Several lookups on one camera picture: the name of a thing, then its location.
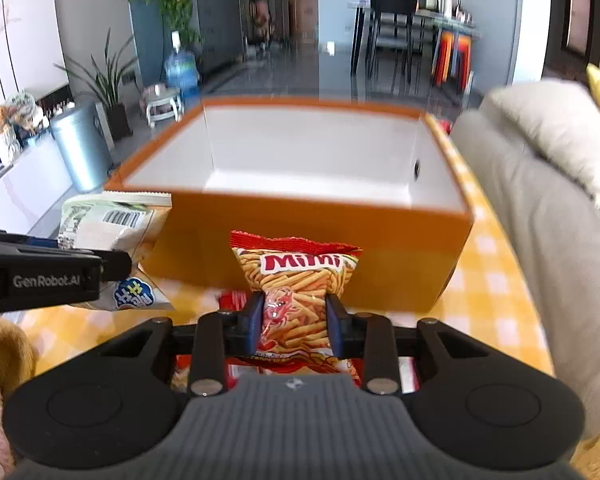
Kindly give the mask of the red snack bag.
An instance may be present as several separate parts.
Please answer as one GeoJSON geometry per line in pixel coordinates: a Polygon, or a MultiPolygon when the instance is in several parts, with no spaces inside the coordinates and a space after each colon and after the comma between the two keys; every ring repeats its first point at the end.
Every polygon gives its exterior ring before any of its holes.
{"type": "MultiPolygon", "coordinates": [[[[216,295],[220,308],[227,308],[230,311],[239,311],[247,303],[247,294],[232,290],[231,292],[220,292],[216,295]]],[[[397,326],[413,327],[417,321],[416,315],[412,312],[388,312],[388,318],[397,326]]],[[[419,388],[419,378],[416,374],[414,359],[410,356],[400,356],[400,376],[402,390],[404,392],[413,392],[419,388]]],[[[187,382],[187,376],[190,367],[190,356],[188,354],[178,354],[176,356],[174,375],[171,379],[171,388],[177,392],[184,392],[187,382]]],[[[315,375],[314,370],[307,366],[297,367],[295,370],[286,370],[286,368],[276,368],[272,370],[269,367],[255,366],[247,364],[241,360],[228,360],[226,362],[227,382],[230,388],[236,385],[236,382],[242,375],[258,374],[262,376],[272,375],[315,375]]]]}

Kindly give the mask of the green white snack pack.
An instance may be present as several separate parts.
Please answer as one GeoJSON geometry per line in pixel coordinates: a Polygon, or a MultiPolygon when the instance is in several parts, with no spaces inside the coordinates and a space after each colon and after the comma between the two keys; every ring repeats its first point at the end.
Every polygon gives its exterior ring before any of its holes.
{"type": "Polygon", "coordinates": [[[64,249],[120,250],[137,263],[152,251],[171,208],[169,193],[73,196],[61,207],[57,243],[64,249]]]}

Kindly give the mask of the Mimi orange snack bag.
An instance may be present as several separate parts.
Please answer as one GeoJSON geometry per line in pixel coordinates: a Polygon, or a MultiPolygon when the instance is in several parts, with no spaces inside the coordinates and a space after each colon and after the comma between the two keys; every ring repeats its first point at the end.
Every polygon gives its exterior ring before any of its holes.
{"type": "Polygon", "coordinates": [[[326,298],[342,296],[362,249],[242,231],[230,233],[230,247],[250,288],[264,295],[253,365],[265,373],[342,373],[359,382],[354,364],[332,352],[326,298]]]}

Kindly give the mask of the white blue snack packet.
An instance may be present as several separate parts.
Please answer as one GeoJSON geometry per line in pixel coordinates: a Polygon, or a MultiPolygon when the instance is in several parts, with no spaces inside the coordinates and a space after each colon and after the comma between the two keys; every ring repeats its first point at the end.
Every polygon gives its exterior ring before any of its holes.
{"type": "Polygon", "coordinates": [[[102,283],[97,299],[71,304],[71,307],[108,312],[174,309],[159,285],[139,266],[124,280],[102,283]]]}

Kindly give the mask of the white tv cabinet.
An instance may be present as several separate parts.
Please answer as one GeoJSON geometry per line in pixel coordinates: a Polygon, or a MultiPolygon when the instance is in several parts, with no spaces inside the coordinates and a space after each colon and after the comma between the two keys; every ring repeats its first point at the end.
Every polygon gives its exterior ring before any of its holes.
{"type": "Polygon", "coordinates": [[[28,234],[71,187],[58,145],[46,134],[0,177],[0,230],[28,234]]]}

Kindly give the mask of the yellow checkered tablecloth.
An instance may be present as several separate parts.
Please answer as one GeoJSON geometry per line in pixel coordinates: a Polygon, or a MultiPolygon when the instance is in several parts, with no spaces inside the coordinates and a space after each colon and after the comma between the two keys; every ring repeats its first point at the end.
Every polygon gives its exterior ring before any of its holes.
{"type": "MultiPolygon", "coordinates": [[[[452,278],[428,314],[551,375],[554,366],[544,328],[501,223],[440,122],[431,115],[425,120],[452,162],[474,214],[452,278]]],[[[218,307],[216,289],[166,283],[166,291],[174,305],[171,311],[114,313],[60,306],[25,313],[19,326],[35,348],[36,371],[41,374],[155,316],[190,324],[218,307]]]]}

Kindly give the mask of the silver trash can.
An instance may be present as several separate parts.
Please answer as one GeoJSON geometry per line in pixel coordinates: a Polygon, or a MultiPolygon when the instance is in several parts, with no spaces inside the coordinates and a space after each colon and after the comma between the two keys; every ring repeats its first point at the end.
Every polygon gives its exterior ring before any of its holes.
{"type": "Polygon", "coordinates": [[[108,179],[112,158],[96,104],[84,102],[65,110],[52,118],[50,128],[73,187],[79,193],[101,188],[108,179]]]}

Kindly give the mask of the orange cardboard box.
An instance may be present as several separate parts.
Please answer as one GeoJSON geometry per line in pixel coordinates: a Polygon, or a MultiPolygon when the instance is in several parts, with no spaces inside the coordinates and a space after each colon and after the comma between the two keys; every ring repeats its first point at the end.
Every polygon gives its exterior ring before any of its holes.
{"type": "Polygon", "coordinates": [[[145,271],[243,289],[230,233],[358,246],[343,295],[365,311],[425,312],[449,283],[474,216],[442,135],[421,110],[314,98],[204,100],[109,178],[166,192],[145,271]]]}

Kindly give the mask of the small white stool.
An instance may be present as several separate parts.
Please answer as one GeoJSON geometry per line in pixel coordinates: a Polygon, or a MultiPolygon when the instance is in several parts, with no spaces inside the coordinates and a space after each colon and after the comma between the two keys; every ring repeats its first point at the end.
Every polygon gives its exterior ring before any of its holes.
{"type": "Polygon", "coordinates": [[[165,84],[154,84],[143,91],[142,98],[149,128],[153,129],[157,122],[167,119],[173,119],[176,122],[182,119],[184,106],[178,88],[167,87],[165,84]]]}

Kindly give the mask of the blue water jug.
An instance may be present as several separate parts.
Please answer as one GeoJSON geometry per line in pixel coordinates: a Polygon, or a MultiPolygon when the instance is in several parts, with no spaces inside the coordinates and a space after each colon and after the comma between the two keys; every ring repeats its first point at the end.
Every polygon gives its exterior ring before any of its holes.
{"type": "Polygon", "coordinates": [[[171,32],[172,51],[164,61],[166,82],[171,88],[177,88],[182,97],[188,99],[198,92],[199,73],[196,58],[181,44],[180,33],[171,32]]]}

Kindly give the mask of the beige sofa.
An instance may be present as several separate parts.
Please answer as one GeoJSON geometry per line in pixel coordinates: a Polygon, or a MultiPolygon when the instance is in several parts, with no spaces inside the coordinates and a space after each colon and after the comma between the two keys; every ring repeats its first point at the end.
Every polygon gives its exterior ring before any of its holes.
{"type": "Polygon", "coordinates": [[[592,437],[600,433],[600,207],[483,100],[457,117],[451,138],[516,252],[555,372],[583,401],[592,437]]]}

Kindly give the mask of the orange stacked stools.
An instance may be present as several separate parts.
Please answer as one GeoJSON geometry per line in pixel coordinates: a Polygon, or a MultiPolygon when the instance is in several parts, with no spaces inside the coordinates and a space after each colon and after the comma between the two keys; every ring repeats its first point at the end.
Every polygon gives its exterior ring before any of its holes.
{"type": "Polygon", "coordinates": [[[449,30],[439,32],[431,71],[435,86],[440,87],[453,78],[459,92],[467,89],[471,74],[471,48],[471,36],[449,30]]]}

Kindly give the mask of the cream cushion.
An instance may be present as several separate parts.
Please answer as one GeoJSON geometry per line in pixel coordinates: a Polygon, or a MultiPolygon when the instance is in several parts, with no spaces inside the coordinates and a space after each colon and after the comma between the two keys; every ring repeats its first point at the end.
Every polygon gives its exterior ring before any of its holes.
{"type": "Polygon", "coordinates": [[[483,102],[600,207],[600,109],[583,84],[548,78],[490,91],[483,102]]]}

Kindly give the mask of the dark dining table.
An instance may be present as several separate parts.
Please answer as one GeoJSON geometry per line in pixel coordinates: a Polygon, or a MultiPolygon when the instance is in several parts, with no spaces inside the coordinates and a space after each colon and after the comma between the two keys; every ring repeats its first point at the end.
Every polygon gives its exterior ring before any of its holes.
{"type": "MultiPolygon", "coordinates": [[[[358,59],[360,58],[361,49],[365,48],[367,51],[372,11],[370,10],[370,0],[353,3],[352,8],[356,10],[356,13],[352,40],[350,74],[355,75],[358,71],[358,59]]],[[[422,9],[418,4],[418,10],[416,11],[413,25],[413,56],[417,53],[422,53],[422,48],[425,47],[426,44],[431,44],[431,70],[432,61],[434,60],[434,48],[436,47],[439,32],[442,30],[459,32],[461,35],[471,36],[472,40],[479,37],[478,29],[476,29],[475,26],[466,24],[456,18],[450,18],[443,13],[422,9]]]]}

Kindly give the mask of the black dining chair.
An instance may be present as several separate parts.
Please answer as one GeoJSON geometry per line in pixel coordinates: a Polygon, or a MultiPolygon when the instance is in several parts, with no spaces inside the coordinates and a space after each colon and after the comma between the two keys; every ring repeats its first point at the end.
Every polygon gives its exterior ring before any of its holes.
{"type": "Polygon", "coordinates": [[[414,54],[413,25],[418,0],[370,0],[372,20],[368,34],[365,75],[370,78],[377,65],[377,50],[402,54],[401,74],[412,81],[414,54]]]}

